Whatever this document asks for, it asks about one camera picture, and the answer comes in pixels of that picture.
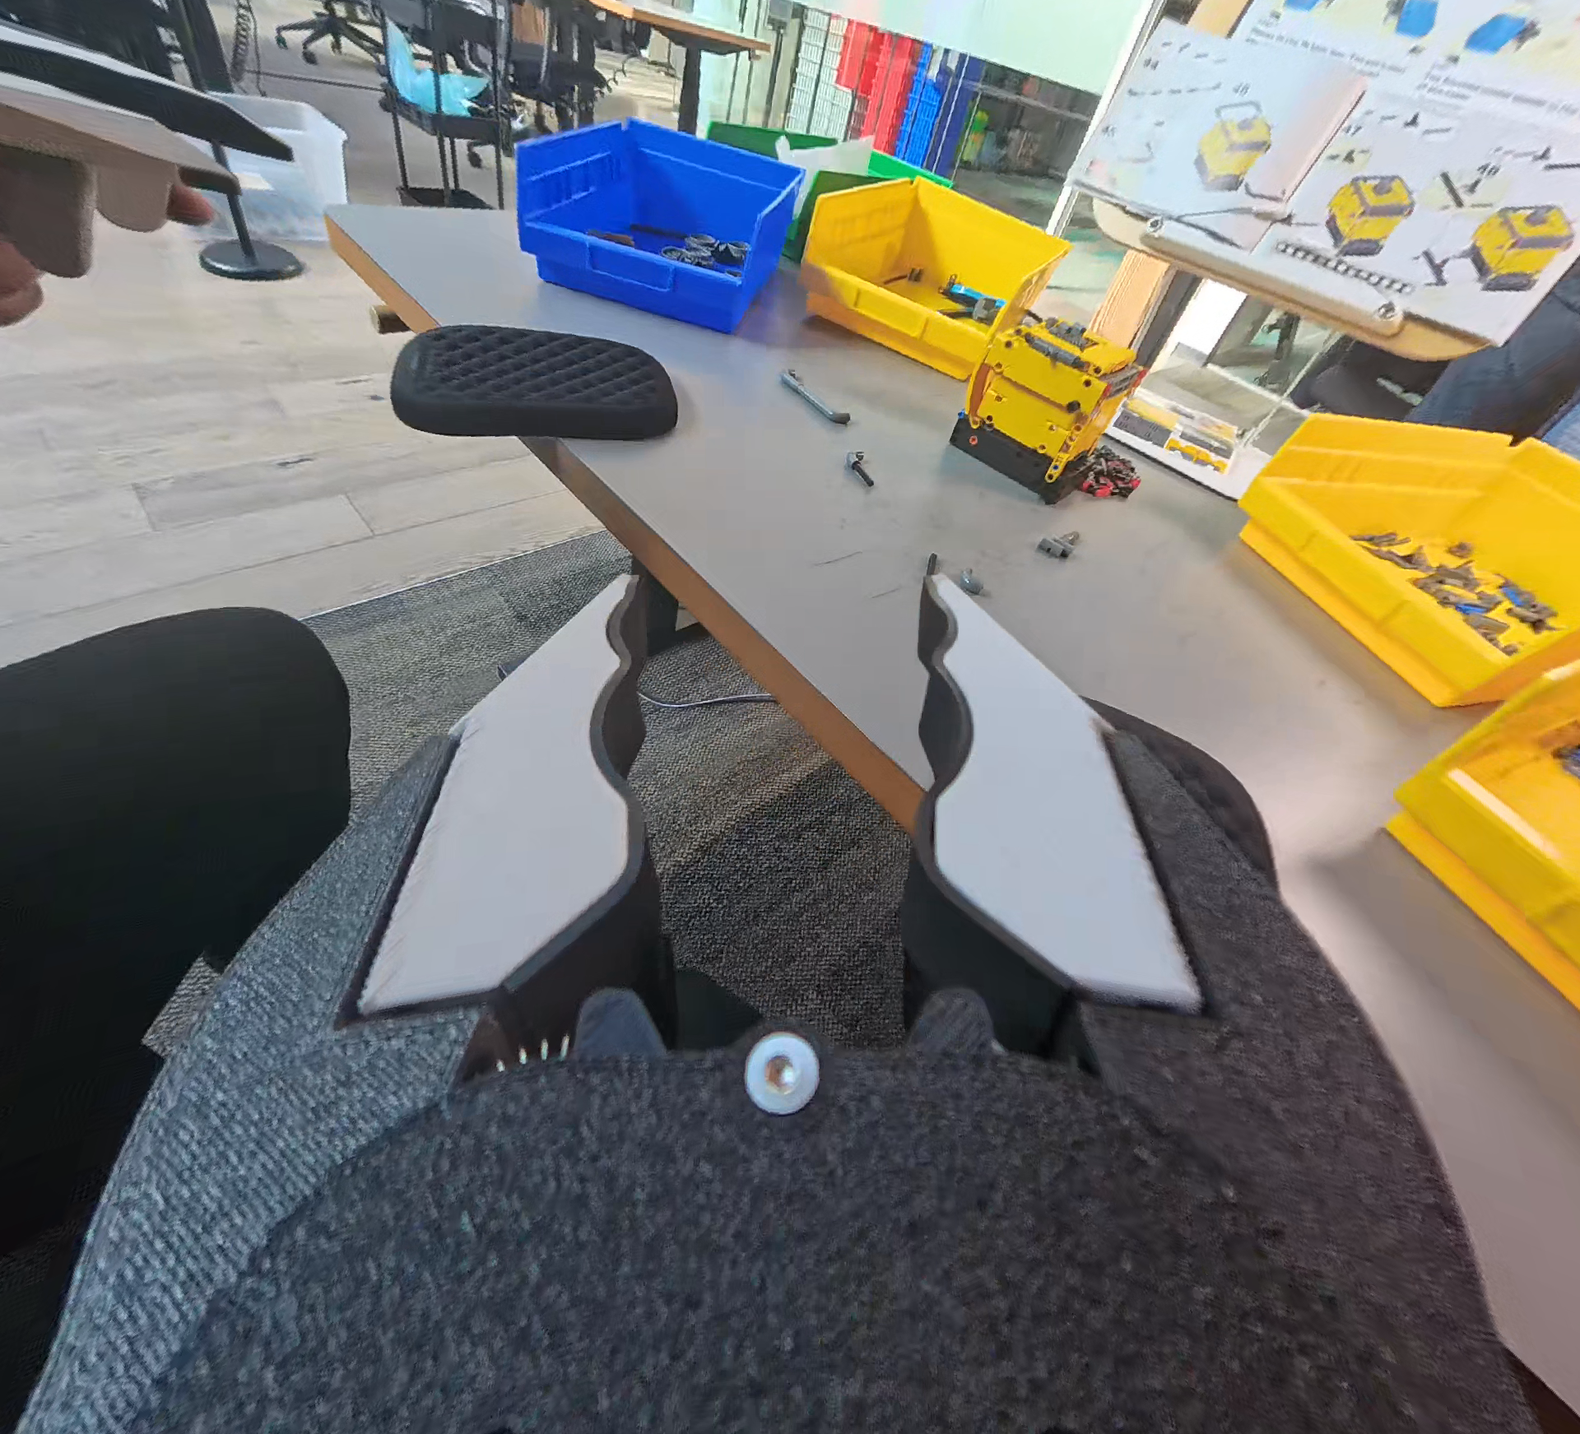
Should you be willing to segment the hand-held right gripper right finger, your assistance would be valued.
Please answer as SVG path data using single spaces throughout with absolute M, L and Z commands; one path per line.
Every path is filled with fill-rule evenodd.
M 966 991 L 999 1048 L 1050 1055 L 1082 1006 L 1202 1017 L 1108 723 L 945 574 L 920 584 L 918 662 L 905 1025 Z

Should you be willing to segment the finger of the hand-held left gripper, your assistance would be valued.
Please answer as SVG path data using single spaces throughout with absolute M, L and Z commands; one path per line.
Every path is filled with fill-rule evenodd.
M 158 122 L 37 80 L 1 90 L 1 232 L 39 272 L 88 272 L 97 219 L 158 231 L 178 186 L 231 196 L 236 176 Z
M 1 72 L 155 120 L 224 150 L 293 160 L 283 140 L 216 94 L 7 21 L 1 24 Z

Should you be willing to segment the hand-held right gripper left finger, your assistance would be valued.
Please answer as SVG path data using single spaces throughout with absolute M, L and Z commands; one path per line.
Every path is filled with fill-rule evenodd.
M 444 736 L 353 1019 L 475 1009 L 508 1062 L 556 1052 L 591 994 L 626 989 L 675 1040 L 672 948 L 627 784 L 649 591 L 639 573 L 609 581 Z

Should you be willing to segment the yellow plastic bin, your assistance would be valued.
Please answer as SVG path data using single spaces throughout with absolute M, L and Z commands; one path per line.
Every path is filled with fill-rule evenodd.
M 1386 830 L 1578 1004 L 1578 664 L 1544 672 L 1412 773 Z
M 819 199 L 799 259 L 804 307 L 842 330 L 953 379 L 969 378 L 991 338 L 1045 290 L 1070 244 L 925 179 Z M 883 287 L 921 265 L 920 285 Z M 949 280 L 1001 298 L 974 320 L 941 293 Z
M 1435 706 L 1495 703 L 1578 654 L 1578 464 L 1505 436 L 1310 416 L 1239 500 L 1242 541 Z M 1497 654 L 1351 535 L 1468 540 L 1574 630 Z

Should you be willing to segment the yellow lego robot model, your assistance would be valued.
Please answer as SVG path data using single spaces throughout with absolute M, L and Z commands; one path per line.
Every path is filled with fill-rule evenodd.
M 1072 322 L 1024 315 L 988 343 L 949 444 L 1055 505 L 1143 378 L 1135 351 Z

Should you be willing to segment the black lego wheel parts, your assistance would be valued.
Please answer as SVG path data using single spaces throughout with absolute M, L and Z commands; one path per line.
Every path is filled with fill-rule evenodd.
M 622 227 L 593 226 L 586 229 L 589 239 L 626 247 L 650 257 L 665 259 L 692 269 L 711 270 L 728 277 L 740 277 L 751 244 L 746 239 L 728 239 L 700 231 L 654 226 L 632 221 Z

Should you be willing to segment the person's left hand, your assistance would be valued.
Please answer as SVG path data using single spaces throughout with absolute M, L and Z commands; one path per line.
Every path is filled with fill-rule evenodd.
M 198 189 L 174 183 L 168 191 L 166 219 L 204 224 L 212 219 L 212 209 Z M 7 328 L 27 318 L 42 300 L 42 272 L 1 236 L 1 327 Z

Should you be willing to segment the black round base stand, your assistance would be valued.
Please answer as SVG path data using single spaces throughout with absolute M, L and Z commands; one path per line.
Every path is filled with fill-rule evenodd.
M 198 61 L 198 42 L 191 27 L 186 1 L 166 0 L 173 13 L 176 41 L 181 47 L 188 82 L 191 89 L 206 94 L 201 65 Z M 239 186 L 226 193 L 227 219 L 231 222 L 231 237 L 211 239 L 198 252 L 199 267 L 226 279 L 242 282 L 283 282 L 302 275 L 303 264 L 290 251 L 278 244 L 252 239 L 242 208 Z

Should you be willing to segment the black metal desk leg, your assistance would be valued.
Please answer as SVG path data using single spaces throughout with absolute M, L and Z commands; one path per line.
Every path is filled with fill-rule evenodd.
M 629 573 L 637 581 L 642 601 L 644 649 L 654 657 L 673 647 L 682 632 L 678 624 L 680 606 L 675 596 L 635 556 L 629 558 Z

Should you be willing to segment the blue plastic bin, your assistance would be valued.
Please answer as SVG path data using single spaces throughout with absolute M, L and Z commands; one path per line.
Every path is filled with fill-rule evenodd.
M 520 247 L 541 280 L 731 333 L 776 274 L 801 173 L 645 120 L 607 120 L 516 148 Z M 632 221 L 751 244 L 740 277 L 589 239 Z

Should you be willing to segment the black mesh office chair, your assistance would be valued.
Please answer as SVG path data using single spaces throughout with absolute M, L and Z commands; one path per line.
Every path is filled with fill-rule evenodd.
M 498 325 L 442 325 L 414 335 L 388 383 L 394 416 L 429 436 L 654 439 L 678 403 L 667 369 L 629 343 Z M 1265 824 L 1242 784 L 1206 751 L 1128 711 L 1087 698 L 1135 736 L 1234 844 L 1275 882 Z

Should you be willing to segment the pile of grey blue parts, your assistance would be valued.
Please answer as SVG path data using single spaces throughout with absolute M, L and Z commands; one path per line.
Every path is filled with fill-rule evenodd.
M 1490 645 L 1518 657 L 1574 630 L 1543 594 L 1495 571 L 1468 540 L 1432 543 L 1396 530 L 1351 535 L 1353 545 L 1406 576 L 1407 584 Z

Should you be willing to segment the clear plastic bag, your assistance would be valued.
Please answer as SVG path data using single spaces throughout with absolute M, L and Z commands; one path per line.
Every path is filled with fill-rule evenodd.
M 794 145 L 788 133 L 781 133 L 774 143 L 774 156 L 796 166 L 806 179 L 821 171 L 867 178 L 870 175 L 870 158 L 873 143 L 870 137 L 854 140 L 839 140 L 827 145 Z

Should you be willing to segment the stack of coloured storage bins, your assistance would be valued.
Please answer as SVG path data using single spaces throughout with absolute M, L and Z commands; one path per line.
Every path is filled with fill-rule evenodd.
M 981 57 L 794 4 L 783 128 L 811 145 L 870 137 L 873 151 L 954 179 L 986 130 Z

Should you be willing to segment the wooden post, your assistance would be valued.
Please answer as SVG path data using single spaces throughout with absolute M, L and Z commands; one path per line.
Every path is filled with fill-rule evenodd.
M 1141 333 L 1173 274 L 1174 267 L 1168 260 L 1126 251 L 1087 322 L 1088 335 L 1138 350 Z

